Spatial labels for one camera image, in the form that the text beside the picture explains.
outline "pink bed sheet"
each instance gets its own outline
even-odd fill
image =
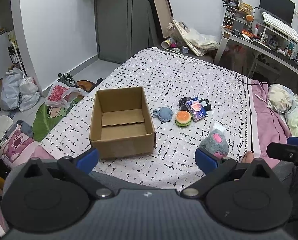
[[[252,86],[253,103],[257,112],[258,137],[260,144],[260,158],[263,158],[266,163],[273,168],[279,163],[279,160],[269,158],[267,155],[267,146],[271,142],[286,143],[291,136],[289,128],[282,121],[280,116],[269,109],[267,104],[257,98],[259,97],[268,101],[268,85],[261,84],[257,80],[251,80],[252,84],[259,84]]]

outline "white logo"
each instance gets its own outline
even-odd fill
[[[152,196],[152,193],[151,192],[144,193],[144,196],[145,197],[151,197]]]

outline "hamburger toy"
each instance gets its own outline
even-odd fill
[[[191,123],[191,114],[187,111],[179,111],[176,114],[176,124],[180,127],[189,126]]]

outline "white keyboard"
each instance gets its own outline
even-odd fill
[[[298,43],[298,33],[293,28],[289,27],[287,24],[283,23],[282,21],[278,20],[277,18],[273,17],[272,15],[266,12],[263,12],[262,15],[265,24],[272,26],[279,32],[285,34],[286,36],[290,37]]]

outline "computer monitor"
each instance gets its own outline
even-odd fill
[[[260,0],[260,8],[291,25],[295,4],[290,0]]]

